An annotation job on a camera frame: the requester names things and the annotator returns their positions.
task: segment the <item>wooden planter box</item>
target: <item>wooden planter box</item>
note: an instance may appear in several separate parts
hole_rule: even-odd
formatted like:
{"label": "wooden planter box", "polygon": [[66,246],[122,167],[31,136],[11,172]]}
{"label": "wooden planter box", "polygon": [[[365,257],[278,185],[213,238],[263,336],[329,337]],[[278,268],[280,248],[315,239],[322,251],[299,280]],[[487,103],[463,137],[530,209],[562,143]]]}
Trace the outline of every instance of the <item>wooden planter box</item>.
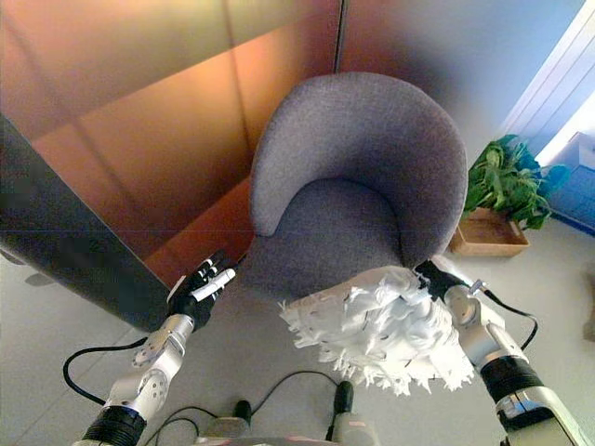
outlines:
{"label": "wooden planter box", "polygon": [[529,242],[515,222],[479,208],[459,222],[449,246],[463,256],[512,257],[529,247]]}

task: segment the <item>chair backrest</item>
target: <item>chair backrest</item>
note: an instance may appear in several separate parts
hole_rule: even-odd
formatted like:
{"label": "chair backrest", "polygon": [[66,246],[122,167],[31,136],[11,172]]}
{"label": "chair backrest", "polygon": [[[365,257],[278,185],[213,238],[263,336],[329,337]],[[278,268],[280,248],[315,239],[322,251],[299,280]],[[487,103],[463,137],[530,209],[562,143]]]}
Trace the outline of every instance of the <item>chair backrest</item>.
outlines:
{"label": "chair backrest", "polygon": [[273,114],[253,163],[251,215],[271,236],[306,184],[346,178],[382,194],[397,217],[404,265],[444,249],[467,191],[463,142],[420,89],[368,72],[315,77]]}

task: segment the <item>wire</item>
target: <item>wire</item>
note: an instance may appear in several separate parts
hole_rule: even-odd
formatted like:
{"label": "wire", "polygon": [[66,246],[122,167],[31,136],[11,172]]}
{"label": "wire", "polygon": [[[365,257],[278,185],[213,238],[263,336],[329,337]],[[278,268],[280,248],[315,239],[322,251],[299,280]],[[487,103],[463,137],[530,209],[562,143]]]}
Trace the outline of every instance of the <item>wire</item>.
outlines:
{"label": "wire", "polygon": [[84,348],[82,350],[79,350],[76,353],[74,353],[68,360],[66,360],[64,362],[64,365],[62,367],[62,374],[64,375],[64,381],[66,381],[66,384],[68,385],[68,387],[70,387],[72,390],[74,390],[79,395],[82,395],[83,397],[85,397],[85,398],[87,398],[89,400],[92,400],[93,402],[96,402],[97,404],[99,404],[100,406],[102,406],[102,405],[105,404],[105,400],[102,400],[101,398],[96,397],[92,393],[87,392],[83,388],[80,388],[71,379],[71,375],[70,375],[70,371],[69,371],[69,367],[71,365],[71,362],[73,360],[75,360],[76,358],[78,358],[79,356],[86,355],[87,353],[95,353],[97,351],[129,350],[131,348],[140,347],[140,346],[142,346],[145,343],[146,340],[147,340],[146,337],[142,337],[138,341],[133,342],[132,344],[128,344],[127,346],[92,347],[92,348]]}
{"label": "wire", "polygon": [[524,311],[516,309],[515,307],[511,307],[510,305],[505,304],[497,297],[497,295],[492,293],[487,288],[483,288],[482,291],[485,295],[488,296],[488,298],[490,298],[492,301],[494,301],[500,307],[505,308],[512,313],[518,314],[520,316],[524,316],[525,318],[529,318],[531,321],[533,321],[533,330],[531,330],[531,333],[529,334],[529,336],[527,337],[527,339],[524,341],[524,343],[521,346],[521,350],[525,350],[529,346],[529,344],[531,344],[531,341],[533,341],[533,338],[536,337],[537,330],[539,329],[539,324],[537,323],[537,318],[531,313],[526,313]]}
{"label": "wire", "polygon": [[254,407],[254,409],[252,410],[252,414],[255,415],[262,408],[264,403],[267,402],[267,400],[271,397],[271,395],[274,393],[274,391],[277,389],[277,387],[279,387],[282,383],[284,383],[286,380],[288,380],[292,376],[296,376],[297,374],[319,374],[321,376],[324,376],[331,383],[333,383],[336,387],[338,387],[338,382],[335,381],[333,378],[331,378],[328,374],[325,374],[323,372],[316,372],[313,370],[300,370],[298,372],[293,372],[292,374],[288,374],[287,376],[282,378],[277,384],[275,384],[271,388],[271,390],[269,390],[269,393],[267,393],[267,395],[265,395],[265,397],[262,399],[262,401]]}
{"label": "wire", "polygon": [[[161,435],[161,431],[164,429],[164,427],[166,427],[167,425],[171,424],[172,422],[181,419],[180,418],[176,418],[175,420],[172,420],[172,418],[174,416],[176,416],[178,413],[180,412],[184,412],[184,411],[189,411],[189,410],[195,410],[195,411],[199,411],[199,412],[203,412],[206,413],[207,415],[212,416],[213,418],[218,418],[217,415],[215,415],[214,413],[208,411],[207,409],[203,409],[202,407],[198,407],[198,406],[185,406],[182,407],[181,409],[177,409],[175,412],[171,413],[166,419],[165,421],[159,426],[159,428],[157,430],[155,430],[155,432],[151,435],[151,437],[145,442],[144,446],[148,446],[149,443],[152,441],[152,439],[156,438],[155,440],[155,446],[158,446],[159,444],[159,436]],[[196,437],[198,437],[198,424],[195,423],[196,425]]]}
{"label": "wire", "polygon": [[[258,412],[260,410],[260,408],[262,408],[262,406],[264,405],[265,402],[267,402],[267,400],[271,397],[271,395],[274,393],[274,391],[282,384],[284,383],[286,380],[288,380],[289,378],[291,378],[292,376],[296,376],[297,374],[319,374],[321,376],[324,376],[326,379],[328,379],[331,383],[333,383],[336,387],[338,386],[338,382],[335,381],[333,378],[331,378],[328,374],[325,374],[323,372],[316,372],[313,370],[300,370],[298,372],[293,372],[291,374],[286,375],[285,377],[283,377],[279,382],[277,382],[277,384],[275,384],[271,390],[269,390],[269,392],[267,392],[267,394],[265,395],[265,397],[255,406],[255,408],[252,410],[252,414],[254,415],[256,412]],[[173,412],[172,414],[170,414],[165,421],[159,426],[159,428],[151,435],[151,437],[145,442],[145,444],[143,446],[149,446],[149,443],[156,438],[155,441],[155,445],[154,446],[159,446],[159,436],[161,435],[162,430],[164,429],[164,427],[166,427],[167,425],[173,423],[174,421],[177,421],[180,418],[176,418],[173,419],[172,418],[174,416],[176,416],[178,413],[183,412],[183,411],[188,411],[188,410],[195,410],[195,411],[199,411],[202,413],[206,413],[207,415],[212,416],[213,418],[219,418],[218,415],[215,415],[214,413],[208,411],[207,409],[203,409],[202,407],[198,407],[198,406],[185,406],[182,407],[180,409],[177,409],[175,412]]]}
{"label": "wire", "polygon": [[196,433],[196,437],[198,437],[200,435],[200,430],[198,429],[198,424],[191,418],[181,416],[180,418],[174,418],[173,420],[170,420],[170,419],[165,420],[164,423],[161,425],[161,427],[159,427],[159,429],[157,429],[155,431],[155,433],[152,434],[151,437],[147,440],[147,442],[145,443],[145,446],[147,446],[152,441],[152,439],[155,439],[155,446],[159,446],[159,434],[161,434],[161,431],[165,427],[172,425],[172,424],[176,423],[177,421],[187,421],[188,423],[192,424],[194,426],[194,432]]}

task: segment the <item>floor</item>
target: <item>floor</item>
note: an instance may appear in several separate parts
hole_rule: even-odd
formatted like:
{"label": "floor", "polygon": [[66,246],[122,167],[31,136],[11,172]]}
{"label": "floor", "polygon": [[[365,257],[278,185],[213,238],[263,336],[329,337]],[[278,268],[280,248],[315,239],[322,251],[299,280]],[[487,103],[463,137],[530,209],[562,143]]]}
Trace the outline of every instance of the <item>floor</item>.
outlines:
{"label": "floor", "polygon": [[[543,381],[554,388],[578,422],[595,439],[595,343],[583,338],[595,288],[595,239],[550,221],[528,234],[532,247],[520,256],[451,256],[470,277],[481,277],[513,306],[534,312],[541,330],[527,349]],[[121,345],[142,333],[57,284],[31,286],[35,273],[0,258],[1,406],[0,444],[71,444],[85,432],[99,406],[71,392],[61,365],[79,348]],[[280,377],[299,369],[329,372],[314,348],[295,349],[292,336],[269,302],[230,293],[220,299],[211,322],[190,340],[187,359],[165,408],[152,420],[139,444],[179,407],[196,404],[229,413],[240,398],[256,402]],[[501,312],[517,339],[528,333],[522,318]],[[129,353],[77,360],[77,382],[106,395],[126,369]],[[483,384],[454,393],[432,383],[432,394],[414,388],[395,398],[375,387],[356,388],[355,412],[374,420],[385,446],[498,444],[503,431]],[[333,388],[320,376],[301,375],[285,383],[255,415],[254,435],[298,434],[323,438],[331,415]],[[206,415],[196,417],[202,427]],[[185,424],[172,426],[162,446],[193,442]]]}

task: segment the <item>white feather duster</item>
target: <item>white feather duster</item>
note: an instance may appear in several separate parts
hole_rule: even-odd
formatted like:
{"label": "white feather duster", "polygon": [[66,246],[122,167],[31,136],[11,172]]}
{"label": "white feather duster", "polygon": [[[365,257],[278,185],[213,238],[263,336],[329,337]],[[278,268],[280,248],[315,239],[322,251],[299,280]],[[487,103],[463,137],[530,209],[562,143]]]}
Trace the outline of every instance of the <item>white feather duster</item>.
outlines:
{"label": "white feather duster", "polygon": [[296,347],[320,346],[320,361],[355,384],[409,395],[412,381],[454,390],[473,377],[450,313],[409,269],[371,269],[282,308]]}

